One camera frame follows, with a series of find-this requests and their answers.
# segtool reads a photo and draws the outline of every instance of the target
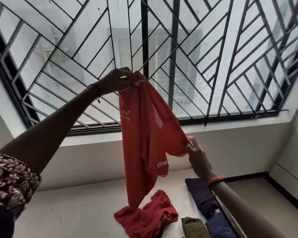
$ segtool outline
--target embroidered sleeve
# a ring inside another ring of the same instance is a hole
[[[34,169],[13,157],[0,154],[0,205],[17,219],[37,190],[41,177]]]

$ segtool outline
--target red garment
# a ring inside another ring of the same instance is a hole
[[[126,206],[114,217],[130,238],[151,238],[161,237],[166,225],[178,221],[178,212],[167,194],[159,189],[142,209],[134,211]]]
[[[184,156],[188,140],[164,99],[137,72],[138,87],[119,92],[128,204],[138,208],[158,176],[168,174],[166,153]]]

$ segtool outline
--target clothing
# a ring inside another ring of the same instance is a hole
[[[41,177],[26,164],[0,154],[0,238],[10,238],[14,221],[39,187]]]
[[[197,218],[181,218],[183,232],[186,238],[211,238],[202,220]]]
[[[198,210],[207,220],[210,219],[215,210],[220,207],[213,192],[209,190],[207,184],[200,178],[185,179],[185,182]]]
[[[158,190],[151,202],[136,211],[129,206],[114,214],[130,238],[161,237],[165,227],[178,220],[178,213],[167,194]]]
[[[188,140],[157,90],[137,72],[139,86],[119,92],[128,204],[138,208],[158,176],[168,174],[166,153],[184,156]]]
[[[215,213],[205,225],[212,238],[237,238],[221,212]]]

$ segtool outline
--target blue folded garment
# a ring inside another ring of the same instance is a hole
[[[212,191],[200,178],[185,179],[185,182],[198,210],[207,220],[210,219],[215,210],[220,207]]]
[[[221,212],[215,213],[205,225],[212,238],[237,238]]]

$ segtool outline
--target window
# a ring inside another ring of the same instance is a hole
[[[298,75],[298,0],[0,0],[0,77],[28,128],[125,66],[182,125],[276,116]],[[112,93],[69,135],[118,130]]]

